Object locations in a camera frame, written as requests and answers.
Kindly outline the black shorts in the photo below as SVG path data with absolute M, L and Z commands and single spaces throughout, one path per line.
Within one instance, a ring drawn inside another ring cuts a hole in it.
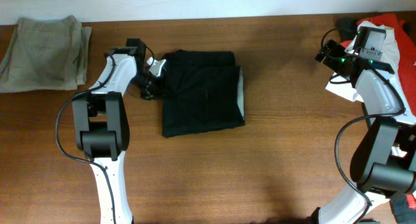
M 244 79 L 233 52 L 178 50 L 163 58 L 165 138 L 245 125 Z

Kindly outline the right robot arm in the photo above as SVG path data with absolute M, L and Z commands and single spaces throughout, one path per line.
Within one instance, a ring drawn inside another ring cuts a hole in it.
M 346 186 L 309 216 L 310 223 L 361 223 L 377 206 L 415 193 L 415 115 L 397 68 L 382 61 L 387 30 L 360 26 L 339 27 L 338 31 L 353 36 L 352 48 L 322 39 L 315 59 L 335 72 L 330 83 L 355 89 L 366 113 L 337 133 L 335 163 Z M 352 156 L 347 175 L 339 161 L 339 143 L 343 132 L 359 121 L 366 121 L 369 129 Z

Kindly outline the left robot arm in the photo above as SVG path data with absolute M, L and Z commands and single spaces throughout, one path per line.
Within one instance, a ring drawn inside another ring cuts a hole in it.
M 123 96 L 130 86 L 144 100 L 161 94 L 164 62 L 146 58 L 146 51 L 149 47 L 139 38 L 113 47 L 96 83 L 71 100 L 75 141 L 94 173 L 101 223 L 134 222 L 124 176 L 130 130 Z

